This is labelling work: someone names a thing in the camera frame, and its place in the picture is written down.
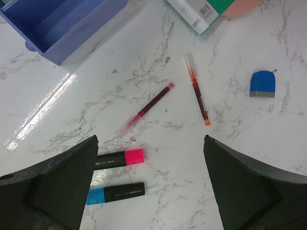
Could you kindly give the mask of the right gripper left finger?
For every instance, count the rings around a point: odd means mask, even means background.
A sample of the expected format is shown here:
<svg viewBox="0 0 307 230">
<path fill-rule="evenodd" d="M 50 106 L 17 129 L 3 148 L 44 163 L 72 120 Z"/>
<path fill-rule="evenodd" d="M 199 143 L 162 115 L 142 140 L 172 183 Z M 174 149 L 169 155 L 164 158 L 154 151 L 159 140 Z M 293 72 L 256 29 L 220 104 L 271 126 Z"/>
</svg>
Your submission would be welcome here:
<svg viewBox="0 0 307 230">
<path fill-rule="evenodd" d="M 0 178 L 2 230 L 77 230 L 98 154 L 92 136 L 67 151 Z"/>
</svg>

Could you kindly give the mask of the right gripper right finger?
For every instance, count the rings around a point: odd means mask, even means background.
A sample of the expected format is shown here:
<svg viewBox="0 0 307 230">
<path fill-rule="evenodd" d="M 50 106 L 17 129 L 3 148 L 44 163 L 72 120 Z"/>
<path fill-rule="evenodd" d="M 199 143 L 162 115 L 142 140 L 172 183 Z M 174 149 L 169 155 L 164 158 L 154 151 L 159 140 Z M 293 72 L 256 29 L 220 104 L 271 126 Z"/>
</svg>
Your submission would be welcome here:
<svg viewBox="0 0 307 230">
<path fill-rule="evenodd" d="M 204 158 L 225 230 L 305 230 L 307 178 L 206 135 Z"/>
</svg>

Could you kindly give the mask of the four-compartment blue pink organizer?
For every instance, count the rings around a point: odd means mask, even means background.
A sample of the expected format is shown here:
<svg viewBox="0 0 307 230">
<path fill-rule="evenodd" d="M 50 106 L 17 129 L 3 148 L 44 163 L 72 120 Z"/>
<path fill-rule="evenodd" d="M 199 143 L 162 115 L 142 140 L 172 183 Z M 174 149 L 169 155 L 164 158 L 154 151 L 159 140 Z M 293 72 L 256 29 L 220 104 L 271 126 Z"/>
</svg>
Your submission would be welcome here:
<svg viewBox="0 0 307 230">
<path fill-rule="evenodd" d="M 2 0 L 1 17 L 25 47 L 56 65 L 103 27 L 127 0 Z"/>
</svg>

